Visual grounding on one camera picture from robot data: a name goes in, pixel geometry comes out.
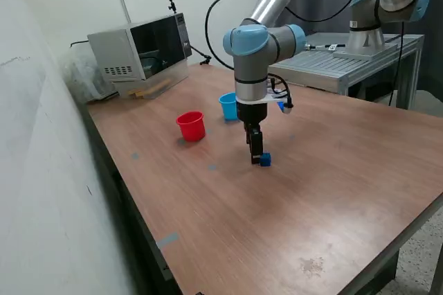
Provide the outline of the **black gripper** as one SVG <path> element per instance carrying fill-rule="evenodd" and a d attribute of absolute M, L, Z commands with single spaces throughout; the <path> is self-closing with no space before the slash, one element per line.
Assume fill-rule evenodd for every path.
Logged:
<path fill-rule="evenodd" d="M 249 145 L 251 163 L 259 164 L 263 154 L 263 140 L 260 128 L 249 128 L 249 125 L 258 125 L 267 117 L 267 104 L 247 105 L 237 102 L 237 117 L 244 123 L 246 144 Z"/>

